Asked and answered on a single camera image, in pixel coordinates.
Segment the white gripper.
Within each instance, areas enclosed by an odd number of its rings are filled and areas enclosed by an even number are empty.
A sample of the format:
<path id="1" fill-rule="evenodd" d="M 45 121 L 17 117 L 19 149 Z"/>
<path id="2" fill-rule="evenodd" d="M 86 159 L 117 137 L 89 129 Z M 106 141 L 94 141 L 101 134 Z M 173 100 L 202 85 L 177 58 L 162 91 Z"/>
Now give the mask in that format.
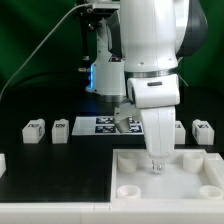
<path id="1" fill-rule="evenodd" d="M 166 158 L 174 151 L 175 106 L 180 103 L 178 76 L 176 74 L 154 78 L 130 78 L 128 96 L 139 110 L 146 149 L 152 158 Z M 152 160 L 154 173 L 156 162 Z M 165 163 L 158 164 L 158 172 Z"/>

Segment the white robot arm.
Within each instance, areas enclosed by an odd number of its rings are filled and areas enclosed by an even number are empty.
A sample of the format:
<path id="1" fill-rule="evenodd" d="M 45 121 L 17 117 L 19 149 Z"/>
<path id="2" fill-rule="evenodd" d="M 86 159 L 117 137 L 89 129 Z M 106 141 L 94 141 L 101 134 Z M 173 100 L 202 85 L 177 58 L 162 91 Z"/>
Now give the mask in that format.
<path id="1" fill-rule="evenodd" d="M 205 14 L 199 0 L 120 0 L 107 32 L 109 51 L 124 60 L 126 98 L 114 110 L 115 126 L 126 132 L 129 118 L 142 122 L 153 170 L 160 173 L 174 151 L 175 69 L 205 41 Z"/>

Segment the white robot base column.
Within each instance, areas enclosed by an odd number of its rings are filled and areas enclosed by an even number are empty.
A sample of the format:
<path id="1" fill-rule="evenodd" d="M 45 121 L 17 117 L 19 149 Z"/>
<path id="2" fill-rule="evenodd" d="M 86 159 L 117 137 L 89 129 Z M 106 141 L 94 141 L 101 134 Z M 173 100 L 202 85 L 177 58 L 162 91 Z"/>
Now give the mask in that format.
<path id="1" fill-rule="evenodd" d="M 106 20 L 96 30 L 97 56 L 90 67 L 90 84 L 86 91 L 99 100 L 120 102 L 125 98 L 124 62 L 108 51 Z"/>

